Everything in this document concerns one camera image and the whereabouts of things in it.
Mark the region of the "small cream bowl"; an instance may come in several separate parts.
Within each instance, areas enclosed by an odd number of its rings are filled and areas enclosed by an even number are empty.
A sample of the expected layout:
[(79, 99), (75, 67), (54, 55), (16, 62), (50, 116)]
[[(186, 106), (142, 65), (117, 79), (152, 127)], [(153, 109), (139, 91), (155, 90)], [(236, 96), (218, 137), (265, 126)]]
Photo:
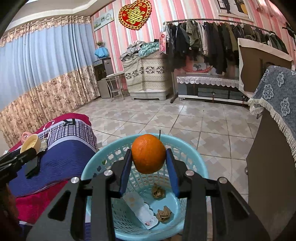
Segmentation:
[(24, 151), (33, 148), (38, 153), (41, 148), (41, 139), (38, 137), (37, 134), (30, 135), (25, 142), (23, 143), (20, 153), (23, 153)]

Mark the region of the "white paper strip wrapper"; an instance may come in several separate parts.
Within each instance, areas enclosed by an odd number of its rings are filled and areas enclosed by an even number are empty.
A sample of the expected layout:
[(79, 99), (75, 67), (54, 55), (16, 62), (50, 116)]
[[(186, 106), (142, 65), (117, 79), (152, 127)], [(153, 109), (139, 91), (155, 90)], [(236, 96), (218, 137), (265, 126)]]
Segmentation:
[(150, 209), (150, 206), (145, 203), (144, 199), (137, 192), (126, 193), (123, 196), (123, 200), (147, 230), (159, 224), (159, 220)]

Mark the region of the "brown paper ball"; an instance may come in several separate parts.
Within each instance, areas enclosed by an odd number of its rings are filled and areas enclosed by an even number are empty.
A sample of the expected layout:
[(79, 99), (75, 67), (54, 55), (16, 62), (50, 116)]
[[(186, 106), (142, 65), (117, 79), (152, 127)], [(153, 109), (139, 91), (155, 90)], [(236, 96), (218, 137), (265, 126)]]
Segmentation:
[(151, 191), (152, 191), (152, 197), (156, 200), (160, 200), (166, 197), (166, 190), (159, 185), (154, 184)]

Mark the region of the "black wallet case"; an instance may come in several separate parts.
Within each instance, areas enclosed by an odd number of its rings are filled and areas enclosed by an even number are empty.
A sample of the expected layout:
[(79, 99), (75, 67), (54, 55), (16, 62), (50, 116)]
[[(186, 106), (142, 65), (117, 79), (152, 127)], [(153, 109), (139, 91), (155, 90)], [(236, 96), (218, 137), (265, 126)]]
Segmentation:
[(43, 155), (43, 153), (39, 153), (34, 159), (27, 162), (27, 164), (25, 165), (25, 177), (27, 179), (30, 179), (39, 174), (41, 167), (41, 159)]

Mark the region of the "striped blue red blanket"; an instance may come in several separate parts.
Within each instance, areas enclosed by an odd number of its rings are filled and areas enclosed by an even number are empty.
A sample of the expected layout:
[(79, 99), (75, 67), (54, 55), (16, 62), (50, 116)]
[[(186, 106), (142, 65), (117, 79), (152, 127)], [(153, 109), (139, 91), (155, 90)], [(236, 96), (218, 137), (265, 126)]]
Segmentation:
[(89, 117), (79, 113), (61, 115), (37, 130), (47, 139), (41, 156), (40, 170), (31, 177), (25, 168), (9, 183), (16, 198), (18, 219), (34, 224), (53, 198), (73, 177), (80, 177), (84, 167), (96, 153), (96, 137)]

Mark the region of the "light blue plastic basket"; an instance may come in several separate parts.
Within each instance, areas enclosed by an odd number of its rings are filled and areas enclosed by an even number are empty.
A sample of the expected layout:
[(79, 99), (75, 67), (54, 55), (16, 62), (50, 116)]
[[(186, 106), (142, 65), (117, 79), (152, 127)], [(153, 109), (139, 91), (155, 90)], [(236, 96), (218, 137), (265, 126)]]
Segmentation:
[[(133, 135), (120, 138), (100, 149), (86, 164), (81, 179), (91, 179), (110, 169), (114, 162), (125, 157), (126, 151), (131, 148), (137, 137), (137, 135)], [(195, 171), (204, 178), (208, 178), (208, 170), (202, 157), (191, 145), (170, 135), (161, 134), (156, 137), (160, 139), (166, 148), (171, 149), (176, 160), (183, 161), (188, 169)], [(154, 184), (166, 190), (165, 198), (156, 200), (152, 197), (151, 189)], [(155, 227), (147, 230), (122, 198), (112, 199), (112, 215), (116, 238), (120, 240), (164, 240), (183, 231), (187, 200), (175, 197), (171, 190), (166, 166), (149, 175), (139, 173), (135, 166), (132, 166), (126, 189), (126, 193), (129, 192), (137, 192), (154, 213), (158, 209), (167, 206), (173, 215), (169, 222), (160, 222)]]

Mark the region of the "blue floral curtain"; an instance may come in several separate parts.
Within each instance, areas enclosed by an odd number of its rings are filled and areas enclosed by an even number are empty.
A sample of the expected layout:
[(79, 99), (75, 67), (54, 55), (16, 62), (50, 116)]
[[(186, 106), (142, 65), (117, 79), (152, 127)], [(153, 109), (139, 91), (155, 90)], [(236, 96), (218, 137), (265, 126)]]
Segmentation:
[(30, 22), (1, 37), (1, 132), (9, 147), (99, 97), (94, 53), (89, 16)]

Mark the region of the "blue fringed cloth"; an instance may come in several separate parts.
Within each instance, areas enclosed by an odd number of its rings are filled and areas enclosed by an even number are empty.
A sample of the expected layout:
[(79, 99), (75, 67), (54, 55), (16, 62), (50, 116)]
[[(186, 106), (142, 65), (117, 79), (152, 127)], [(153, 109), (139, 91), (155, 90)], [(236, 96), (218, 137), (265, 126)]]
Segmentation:
[(295, 71), (269, 66), (248, 101), (250, 113), (261, 116), (266, 109), (285, 136), (295, 158)]

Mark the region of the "cloth covered cabinet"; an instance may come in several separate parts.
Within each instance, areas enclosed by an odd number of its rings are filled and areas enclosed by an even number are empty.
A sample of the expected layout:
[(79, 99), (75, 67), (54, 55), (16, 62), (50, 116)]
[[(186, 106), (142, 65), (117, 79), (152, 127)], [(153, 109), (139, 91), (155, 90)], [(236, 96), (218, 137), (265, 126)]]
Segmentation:
[(132, 99), (166, 100), (172, 92), (167, 55), (158, 51), (141, 58), (138, 54), (122, 61), (127, 89)]

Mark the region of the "folded table brown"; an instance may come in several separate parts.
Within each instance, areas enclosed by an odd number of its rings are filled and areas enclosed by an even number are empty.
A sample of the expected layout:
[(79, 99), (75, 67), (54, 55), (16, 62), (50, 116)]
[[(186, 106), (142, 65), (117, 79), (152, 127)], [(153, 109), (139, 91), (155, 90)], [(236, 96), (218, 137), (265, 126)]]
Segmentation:
[(251, 98), (268, 66), (295, 70), (289, 54), (249, 39), (238, 39), (239, 91)]

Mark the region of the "clothes rack with garments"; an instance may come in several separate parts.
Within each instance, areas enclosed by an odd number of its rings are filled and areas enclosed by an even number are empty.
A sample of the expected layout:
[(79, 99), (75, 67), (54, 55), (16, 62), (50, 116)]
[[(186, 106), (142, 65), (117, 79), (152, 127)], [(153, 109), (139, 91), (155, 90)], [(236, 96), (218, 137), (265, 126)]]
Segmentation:
[(179, 99), (179, 75), (214, 75), (239, 81), (239, 38), (289, 54), (275, 32), (254, 25), (218, 19), (165, 22), (159, 36), (159, 51), (168, 56), (175, 98)]

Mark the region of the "pile of clothes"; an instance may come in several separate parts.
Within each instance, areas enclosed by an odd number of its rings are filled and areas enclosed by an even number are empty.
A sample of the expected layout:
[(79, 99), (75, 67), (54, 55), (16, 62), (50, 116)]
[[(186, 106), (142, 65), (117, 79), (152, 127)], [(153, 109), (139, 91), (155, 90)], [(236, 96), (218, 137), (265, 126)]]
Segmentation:
[(128, 46), (126, 51), (121, 54), (120, 60), (124, 61), (133, 55), (138, 55), (141, 58), (149, 56), (150, 54), (159, 51), (159, 42), (144, 42), (144, 41), (134, 41)]

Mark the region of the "framed wedding picture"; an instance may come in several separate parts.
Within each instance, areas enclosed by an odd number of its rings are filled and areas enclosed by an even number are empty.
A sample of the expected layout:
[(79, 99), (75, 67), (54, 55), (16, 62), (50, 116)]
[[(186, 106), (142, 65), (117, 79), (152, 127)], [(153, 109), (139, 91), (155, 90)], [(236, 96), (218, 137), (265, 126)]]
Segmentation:
[(253, 22), (251, 8), (244, 0), (215, 0), (219, 16)]

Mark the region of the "landscape wall picture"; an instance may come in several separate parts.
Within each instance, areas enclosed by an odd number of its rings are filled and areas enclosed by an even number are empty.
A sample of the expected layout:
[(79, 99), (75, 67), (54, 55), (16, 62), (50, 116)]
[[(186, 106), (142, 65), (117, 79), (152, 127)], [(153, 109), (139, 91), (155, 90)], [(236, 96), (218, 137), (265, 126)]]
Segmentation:
[(106, 13), (103, 13), (93, 21), (94, 32), (104, 27), (105, 25), (108, 25), (112, 21), (114, 21), (114, 13), (113, 13), (113, 9), (110, 9)]

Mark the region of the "red heart wall ornament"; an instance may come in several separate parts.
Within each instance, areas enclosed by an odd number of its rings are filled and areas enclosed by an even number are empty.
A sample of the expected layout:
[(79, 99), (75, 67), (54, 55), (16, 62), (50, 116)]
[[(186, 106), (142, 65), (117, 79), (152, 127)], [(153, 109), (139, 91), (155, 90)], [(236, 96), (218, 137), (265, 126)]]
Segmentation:
[(151, 2), (139, 0), (123, 6), (119, 11), (118, 18), (124, 27), (137, 31), (147, 22), (151, 13)]

